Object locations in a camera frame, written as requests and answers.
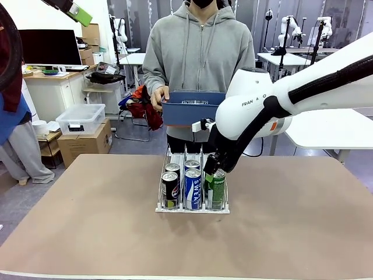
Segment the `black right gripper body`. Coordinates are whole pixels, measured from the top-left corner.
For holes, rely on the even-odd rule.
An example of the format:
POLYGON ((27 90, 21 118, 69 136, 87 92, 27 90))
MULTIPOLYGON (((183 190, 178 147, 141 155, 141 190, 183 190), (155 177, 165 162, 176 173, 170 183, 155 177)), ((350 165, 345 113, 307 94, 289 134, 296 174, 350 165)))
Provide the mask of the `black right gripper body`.
POLYGON ((236 141, 223 136, 216 125, 211 127, 208 143, 215 148, 218 157, 226 158, 234 154, 236 141))

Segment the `person's right hand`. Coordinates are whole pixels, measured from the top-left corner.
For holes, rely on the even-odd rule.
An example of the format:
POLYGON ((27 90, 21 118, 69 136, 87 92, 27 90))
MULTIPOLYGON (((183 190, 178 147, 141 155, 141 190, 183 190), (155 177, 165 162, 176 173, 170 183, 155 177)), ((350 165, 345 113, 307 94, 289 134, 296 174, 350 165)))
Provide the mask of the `person's right hand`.
POLYGON ((158 87, 151 95, 150 101, 153 106, 153 108, 158 111, 162 112, 163 108, 161 105, 161 100, 164 98, 165 100, 169 100, 170 93, 169 93, 169 87, 168 86, 160 86, 158 87))

